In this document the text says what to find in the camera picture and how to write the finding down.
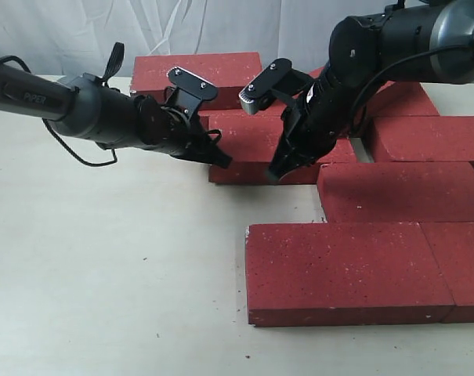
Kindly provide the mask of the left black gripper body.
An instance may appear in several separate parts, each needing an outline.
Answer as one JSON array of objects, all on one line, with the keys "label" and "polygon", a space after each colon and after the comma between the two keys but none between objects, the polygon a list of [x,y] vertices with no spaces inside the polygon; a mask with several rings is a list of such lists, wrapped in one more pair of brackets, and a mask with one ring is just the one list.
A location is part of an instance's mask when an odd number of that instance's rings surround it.
[{"label": "left black gripper body", "polygon": [[147,150],[198,163],[219,163],[221,150],[199,119],[178,107],[159,104],[152,97],[139,103],[139,139]]}]

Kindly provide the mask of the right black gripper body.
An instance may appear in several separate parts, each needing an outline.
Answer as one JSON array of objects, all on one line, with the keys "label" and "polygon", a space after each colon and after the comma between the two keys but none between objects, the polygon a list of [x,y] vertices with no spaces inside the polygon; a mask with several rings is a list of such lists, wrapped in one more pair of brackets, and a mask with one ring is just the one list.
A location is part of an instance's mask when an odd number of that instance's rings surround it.
[{"label": "right black gripper body", "polygon": [[295,105],[286,109],[275,153],[294,154],[297,168],[313,165],[329,154],[348,126],[356,98],[373,75],[363,74],[347,83],[326,65]]}]

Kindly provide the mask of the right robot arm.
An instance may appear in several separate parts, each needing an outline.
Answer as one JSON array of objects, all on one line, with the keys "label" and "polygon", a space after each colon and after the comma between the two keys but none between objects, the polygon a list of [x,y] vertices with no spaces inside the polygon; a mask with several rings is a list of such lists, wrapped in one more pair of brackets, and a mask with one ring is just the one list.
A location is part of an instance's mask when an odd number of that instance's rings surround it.
[{"label": "right robot arm", "polygon": [[379,15],[349,16],[333,30],[317,78],[285,59],[270,72],[270,94],[286,105],[266,171],[277,182],[329,154],[339,136],[359,134],[369,100],[386,83],[474,81],[474,1],[397,2]]}]

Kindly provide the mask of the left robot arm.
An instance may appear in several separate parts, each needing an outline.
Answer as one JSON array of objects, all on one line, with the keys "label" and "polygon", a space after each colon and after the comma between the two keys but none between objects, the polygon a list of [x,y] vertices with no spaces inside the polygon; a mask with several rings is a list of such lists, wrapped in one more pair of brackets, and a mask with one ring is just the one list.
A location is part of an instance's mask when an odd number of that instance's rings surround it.
[{"label": "left robot arm", "polygon": [[127,96],[108,86],[115,69],[103,77],[83,74],[49,81],[33,75],[16,56],[0,58],[0,111],[41,118],[49,133],[96,143],[103,150],[136,148],[175,159],[228,168],[232,158],[207,130],[198,110],[218,89],[209,81],[173,67],[167,76],[170,96]]}]

